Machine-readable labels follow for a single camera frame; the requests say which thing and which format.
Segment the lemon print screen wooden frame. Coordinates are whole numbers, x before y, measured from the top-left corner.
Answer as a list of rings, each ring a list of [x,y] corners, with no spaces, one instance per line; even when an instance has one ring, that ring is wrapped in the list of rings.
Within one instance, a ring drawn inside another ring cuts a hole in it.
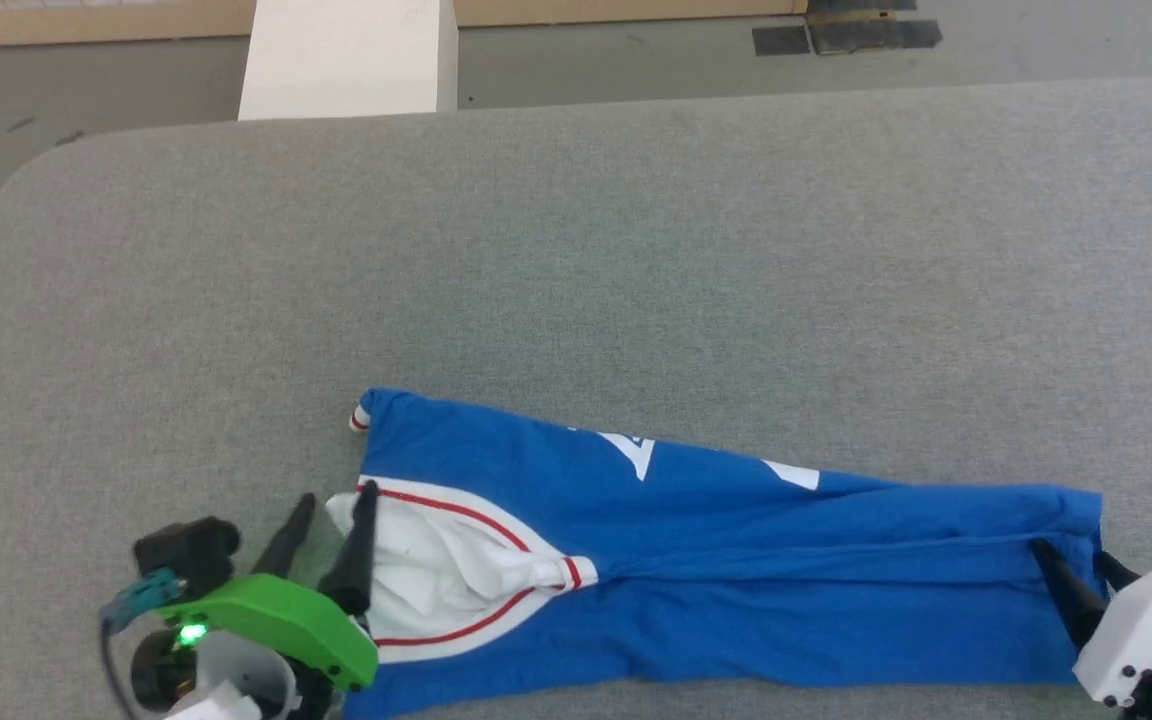
[[[344,14],[371,0],[0,0],[0,46],[242,37],[262,14]],[[448,12],[462,28],[803,15],[812,0],[379,0],[380,17]]]

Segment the black tape patch under foot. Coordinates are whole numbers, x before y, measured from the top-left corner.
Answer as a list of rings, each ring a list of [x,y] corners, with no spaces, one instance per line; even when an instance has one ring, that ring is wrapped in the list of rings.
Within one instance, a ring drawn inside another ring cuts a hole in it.
[[[808,0],[808,15],[915,12],[918,0]]]

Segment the grey fabric sofa cushion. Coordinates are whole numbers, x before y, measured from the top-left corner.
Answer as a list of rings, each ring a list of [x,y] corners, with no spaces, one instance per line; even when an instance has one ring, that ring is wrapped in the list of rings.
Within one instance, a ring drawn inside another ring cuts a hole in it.
[[[260,546],[370,386],[1105,498],[1152,568],[1152,79],[84,138],[0,192],[0,720],[118,720],[134,539]]]

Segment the long black tape patch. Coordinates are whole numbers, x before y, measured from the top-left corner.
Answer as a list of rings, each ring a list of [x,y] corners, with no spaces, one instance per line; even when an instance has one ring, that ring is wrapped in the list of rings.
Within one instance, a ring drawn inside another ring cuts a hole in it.
[[[937,20],[869,18],[809,23],[814,53],[849,55],[865,51],[932,50],[943,35]]]

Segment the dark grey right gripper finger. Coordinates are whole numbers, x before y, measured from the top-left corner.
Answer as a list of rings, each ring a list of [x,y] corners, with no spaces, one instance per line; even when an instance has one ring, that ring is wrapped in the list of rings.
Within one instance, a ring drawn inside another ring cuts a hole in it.
[[[1111,588],[1111,591],[1115,593],[1140,579],[1139,573],[1128,568],[1107,551],[1100,551],[1094,556],[1094,571],[1098,577],[1105,579],[1107,588]]]
[[[1064,555],[1047,539],[1032,539],[1030,553],[1041,570],[1044,584],[1073,646],[1082,651],[1101,624],[1107,609],[1106,598],[1079,579]]]

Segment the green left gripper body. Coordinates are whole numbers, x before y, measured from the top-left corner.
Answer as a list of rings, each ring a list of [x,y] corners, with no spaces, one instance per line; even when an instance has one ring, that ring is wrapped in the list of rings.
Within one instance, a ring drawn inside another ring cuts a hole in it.
[[[198,600],[156,609],[164,620],[233,632],[320,670],[340,692],[374,682],[378,647],[338,602],[314,589],[268,574],[229,579]]]

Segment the small square black tape patch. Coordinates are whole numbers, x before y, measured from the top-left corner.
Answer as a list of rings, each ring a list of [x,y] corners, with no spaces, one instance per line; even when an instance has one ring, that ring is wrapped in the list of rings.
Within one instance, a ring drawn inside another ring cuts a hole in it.
[[[755,26],[751,41],[756,56],[796,56],[812,54],[806,26]]]

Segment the white rectangular box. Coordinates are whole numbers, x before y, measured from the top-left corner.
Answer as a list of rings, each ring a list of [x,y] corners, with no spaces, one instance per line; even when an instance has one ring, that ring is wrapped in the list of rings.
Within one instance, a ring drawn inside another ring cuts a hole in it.
[[[238,120],[458,108],[453,0],[257,0]]]

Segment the blue basketball jersey white trim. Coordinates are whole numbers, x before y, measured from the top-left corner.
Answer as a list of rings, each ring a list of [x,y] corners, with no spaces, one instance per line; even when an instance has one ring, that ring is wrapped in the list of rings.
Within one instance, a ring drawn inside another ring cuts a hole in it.
[[[1068,683],[1030,543],[1094,579],[1102,497],[914,486],[374,387],[366,623],[347,720],[617,682]]]

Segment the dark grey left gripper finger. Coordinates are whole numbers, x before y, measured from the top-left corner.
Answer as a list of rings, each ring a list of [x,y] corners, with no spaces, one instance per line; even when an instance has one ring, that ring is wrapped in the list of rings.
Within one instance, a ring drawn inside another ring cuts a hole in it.
[[[285,520],[268,544],[262,550],[259,559],[253,564],[253,574],[271,575],[287,579],[294,556],[306,541],[308,532],[314,523],[316,498],[312,493],[303,493],[291,509],[291,515]]]
[[[317,591],[353,617],[364,616],[371,606],[379,498],[378,484],[366,480],[353,495],[342,493],[325,503],[344,541],[329,570],[317,583]]]

